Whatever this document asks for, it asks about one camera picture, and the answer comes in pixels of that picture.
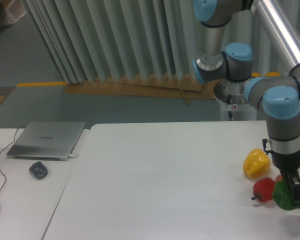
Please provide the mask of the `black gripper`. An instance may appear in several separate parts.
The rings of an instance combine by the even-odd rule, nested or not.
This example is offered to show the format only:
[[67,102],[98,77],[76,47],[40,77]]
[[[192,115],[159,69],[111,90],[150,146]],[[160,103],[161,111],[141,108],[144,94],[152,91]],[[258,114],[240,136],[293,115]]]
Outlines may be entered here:
[[300,177],[297,171],[300,168],[300,150],[282,154],[271,153],[273,165],[280,170],[282,180],[288,186],[293,206],[300,206]]

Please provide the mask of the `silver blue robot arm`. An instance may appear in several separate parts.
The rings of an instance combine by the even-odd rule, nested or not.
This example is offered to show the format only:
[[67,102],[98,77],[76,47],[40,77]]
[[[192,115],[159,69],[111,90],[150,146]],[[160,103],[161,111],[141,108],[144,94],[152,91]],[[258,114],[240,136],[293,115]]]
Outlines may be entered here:
[[[195,0],[195,18],[207,30],[206,47],[192,61],[200,83],[222,79],[227,104],[249,104],[263,115],[268,138],[263,149],[283,177],[287,199],[300,208],[300,35],[277,0]],[[230,43],[220,49],[225,26],[235,13],[250,11],[274,45],[287,76],[252,77],[252,49]]]

